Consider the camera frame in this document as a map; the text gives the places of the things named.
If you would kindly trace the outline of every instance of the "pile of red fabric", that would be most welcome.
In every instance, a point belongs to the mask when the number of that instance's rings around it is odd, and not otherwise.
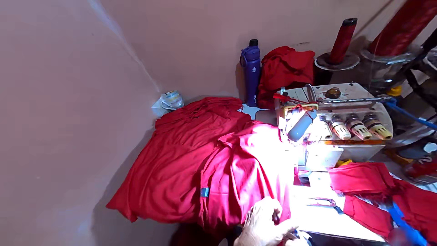
[[[197,222],[216,235],[244,222],[266,196],[280,201],[281,221],[290,218],[289,145],[276,127],[252,121],[241,107],[236,98],[208,97],[157,120],[107,207],[132,222]],[[210,188],[208,197],[201,188]]]
[[[264,56],[261,61],[263,66],[257,106],[261,109],[274,109],[273,94],[282,86],[293,89],[313,84],[314,55],[311,50],[299,52],[282,46]]]
[[[388,212],[369,204],[396,203],[404,220],[429,241],[437,243],[437,194],[393,178],[384,163],[350,163],[329,171],[332,189],[346,195],[344,213],[388,238],[393,229]]]

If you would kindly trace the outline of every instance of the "hand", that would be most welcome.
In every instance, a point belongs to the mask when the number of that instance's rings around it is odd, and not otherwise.
[[[291,219],[274,225],[274,212],[281,217],[282,207],[277,199],[265,197],[256,202],[247,212],[243,232],[235,240],[234,246],[275,246],[282,241],[285,234],[297,228]]]

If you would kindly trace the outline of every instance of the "blue wire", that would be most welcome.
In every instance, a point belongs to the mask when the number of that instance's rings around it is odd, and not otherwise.
[[[397,102],[396,99],[392,98],[392,99],[390,99],[389,101],[384,102],[384,104],[385,104],[386,106],[388,106],[388,107],[390,107],[390,108],[396,110],[397,112],[399,112],[399,113],[401,113],[401,114],[403,114],[403,115],[405,115],[405,116],[407,116],[407,117],[409,117],[409,118],[411,118],[411,119],[413,119],[413,120],[419,122],[419,123],[422,124],[422,125],[425,125],[425,126],[427,126],[427,127],[429,127],[429,128],[432,128],[432,129],[434,129],[434,130],[437,130],[437,125],[432,124],[431,122],[428,122],[428,121],[425,121],[425,120],[421,120],[421,119],[415,117],[414,115],[408,113],[406,110],[404,110],[404,109],[398,107],[398,106],[396,105],[396,102]]]

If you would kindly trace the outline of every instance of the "pink fabric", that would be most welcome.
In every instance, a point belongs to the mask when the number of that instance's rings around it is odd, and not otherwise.
[[[279,140],[277,127],[256,121],[239,133],[219,138],[219,148],[201,175],[201,186],[211,191],[200,199],[199,224],[211,233],[231,228],[243,223],[247,211],[264,197],[279,200],[280,221],[290,218],[295,169],[288,148],[288,143]]]

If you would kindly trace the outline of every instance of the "pink wall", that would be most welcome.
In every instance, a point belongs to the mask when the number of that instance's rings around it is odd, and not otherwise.
[[[150,78],[85,0],[0,18],[0,244],[165,243],[175,225],[104,207],[152,132]]]
[[[159,93],[238,96],[250,38],[262,56],[282,45],[320,54],[344,18],[359,30],[388,1],[102,2],[121,29],[92,0],[0,8],[1,245],[166,245],[176,225],[104,208],[152,133]],[[375,37],[401,2],[360,35]]]
[[[101,0],[164,91],[185,98],[239,94],[241,49],[259,39],[261,56],[279,46],[330,51],[345,18],[373,40],[404,0]]]

